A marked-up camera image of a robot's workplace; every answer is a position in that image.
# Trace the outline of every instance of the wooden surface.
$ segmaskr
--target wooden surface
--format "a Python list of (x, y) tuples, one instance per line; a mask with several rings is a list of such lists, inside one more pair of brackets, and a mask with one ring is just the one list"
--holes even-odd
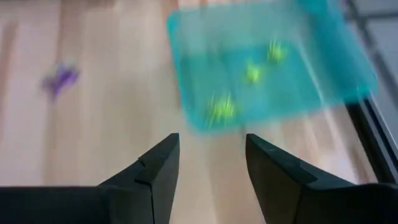
[[(344, 106), (217, 136), (190, 130), (165, 20), (206, 2), (0, 2), (0, 185), (96, 185), (179, 132), (171, 223), (262, 223), (242, 131), (354, 183), (374, 182)], [(81, 77), (52, 103), (41, 82), (64, 61)]]

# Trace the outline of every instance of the green toy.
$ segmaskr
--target green toy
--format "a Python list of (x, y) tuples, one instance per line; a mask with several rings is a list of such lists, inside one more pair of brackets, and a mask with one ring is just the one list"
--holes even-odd
[(211, 126), (214, 122), (220, 123), (224, 121), (224, 124), (231, 121), (236, 115), (236, 107), (231, 99), (231, 94), (227, 97), (215, 100), (214, 95), (210, 101), (210, 114), (209, 114), (209, 125)]
[(246, 65), (246, 81), (249, 83), (259, 83), (261, 79), (262, 68), (254, 65), (252, 62), (249, 62)]
[(267, 59), (276, 63), (281, 63), (285, 59), (287, 51), (282, 48), (280, 42), (276, 40), (271, 41), (268, 46)]

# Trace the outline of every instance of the black frame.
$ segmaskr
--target black frame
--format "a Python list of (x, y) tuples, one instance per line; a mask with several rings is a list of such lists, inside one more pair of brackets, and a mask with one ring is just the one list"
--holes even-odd
[(174, 133), (96, 187), (0, 187), (0, 223), (168, 224), (179, 160)]
[[(358, 26), (365, 47), (373, 49), (369, 51), (369, 58), (373, 61), (379, 76), (386, 79), (389, 84), (387, 88), (398, 95), (398, 86), (394, 85), (392, 73), (386, 66), (382, 55), (375, 49), (374, 38), (366, 28), (369, 20), (398, 18), (398, 12), (378, 12), (362, 15), (359, 13), (354, 0), (344, 0), (344, 3), (349, 9), (348, 15), (345, 16), (346, 20), (354, 22)], [(398, 148), (394, 144), (373, 100), (367, 99), (356, 104), (349, 104), (346, 105), (346, 108), (378, 181), (398, 184), (398, 160), (394, 153), (398, 152)]]
[(354, 185), (255, 134), (246, 135), (246, 164), (266, 223), (395, 223), (398, 218), (398, 185)]

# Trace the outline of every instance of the purple object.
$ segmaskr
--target purple object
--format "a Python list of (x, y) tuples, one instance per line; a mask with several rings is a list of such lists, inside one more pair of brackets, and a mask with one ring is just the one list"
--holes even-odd
[(61, 65), (57, 68), (55, 76), (44, 80), (44, 88), (48, 89), (52, 98), (55, 99), (63, 87), (77, 81), (78, 75), (77, 69)]

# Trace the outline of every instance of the teal plastic tray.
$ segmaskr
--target teal plastic tray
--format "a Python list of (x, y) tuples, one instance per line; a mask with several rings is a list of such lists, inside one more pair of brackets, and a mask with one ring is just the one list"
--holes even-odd
[[(169, 15), (167, 31), (182, 108), (201, 131), (354, 102), (377, 87), (335, 1), (183, 9)], [(281, 60), (269, 60), (272, 43), (283, 50)], [(254, 79), (248, 64), (259, 68)]]

